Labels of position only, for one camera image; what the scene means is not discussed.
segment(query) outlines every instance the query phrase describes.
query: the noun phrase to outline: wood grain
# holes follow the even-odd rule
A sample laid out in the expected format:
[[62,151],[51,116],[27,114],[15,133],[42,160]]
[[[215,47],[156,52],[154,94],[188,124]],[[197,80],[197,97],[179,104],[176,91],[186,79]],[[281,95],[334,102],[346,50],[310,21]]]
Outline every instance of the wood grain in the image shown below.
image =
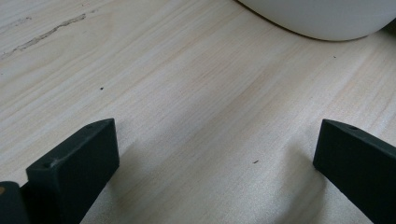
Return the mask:
[[0,177],[115,118],[121,166],[82,223],[370,223],[315,171],[322,119],[396,145],[394,24],[348,42],[233,0],[3,1]]

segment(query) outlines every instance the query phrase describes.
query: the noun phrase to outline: light wooden table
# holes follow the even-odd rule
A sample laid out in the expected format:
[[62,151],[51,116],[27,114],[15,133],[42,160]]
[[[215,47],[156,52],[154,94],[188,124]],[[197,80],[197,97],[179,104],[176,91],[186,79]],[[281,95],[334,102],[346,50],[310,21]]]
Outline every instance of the light wooden table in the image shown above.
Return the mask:
[[392,27],[318,41],[234,0],[3,0],[0,179],[115,118],[82,223],[370,223],[312,158],[324,118],[396,145],[395,59]]

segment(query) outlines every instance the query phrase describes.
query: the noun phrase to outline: small hole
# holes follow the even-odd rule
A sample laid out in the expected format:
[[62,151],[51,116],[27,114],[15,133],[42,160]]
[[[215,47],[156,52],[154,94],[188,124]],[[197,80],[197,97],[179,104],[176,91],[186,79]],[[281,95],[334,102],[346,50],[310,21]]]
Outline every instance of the small hole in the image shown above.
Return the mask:
[[47,169],[50,168],[50,161],[43,163],[43,167]]
[[0,187],[0,195],[2,195],[4,192],[6,192],[6,188]]

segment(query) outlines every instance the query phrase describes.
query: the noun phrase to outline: white round object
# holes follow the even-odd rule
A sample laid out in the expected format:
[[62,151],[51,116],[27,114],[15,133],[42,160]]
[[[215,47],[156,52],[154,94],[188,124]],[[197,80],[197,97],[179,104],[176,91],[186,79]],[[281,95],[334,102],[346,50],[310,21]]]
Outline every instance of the white round object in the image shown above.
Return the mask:
[[239,0],[293,32],[324,40],[369,35],[396,18],[396,0]]

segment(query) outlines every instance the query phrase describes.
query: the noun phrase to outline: scratch mark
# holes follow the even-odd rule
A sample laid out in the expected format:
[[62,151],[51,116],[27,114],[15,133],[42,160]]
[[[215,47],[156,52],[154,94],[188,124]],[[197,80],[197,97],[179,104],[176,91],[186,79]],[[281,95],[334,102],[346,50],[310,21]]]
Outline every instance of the scratch mark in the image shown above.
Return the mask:
[[30,41],[28,41],[28,42],[26,42],[26,43],[24,43],[22,45],[17,46],[15,49],[13,49],[10,52],[4,52],[3,55],[0,56],[0,61],[2,61],[5,58],[11,56],[16,51],[24,51],[25,49],[37,44],[41,40],[43,40],[43,39],[49,37],[50,35],[52,35],[53,33],[57,32],[59,28],[64,27],[64,26],[68,26],[68,25],[70,25],[71,23],[74,23],[74,22],[82,21],[85,18],[86,18],[86,15],[84,13],[82,15],[79,15],[79,16],[71,19],[71,20],[62,22],[60,25],[58,25],[55,28],[53,28],[52,30],[44,33],[43,35],[39,35],[39,36],[33,38],[32,40],[30,40]]
[[15,26],[22,25],[22,24],[24,24],[24,23],[26,23],[28,21],[31,21],[31,20],[32,20],[32,17],[26,17],[26,18],[22,18],[22,19],[19,19],[17,21],[14,21],[14,22],[12,22],[10,24],[1,26],[0,27],[0,35],[2,35],[3,33],[5,33],[8,30],[14,28]]

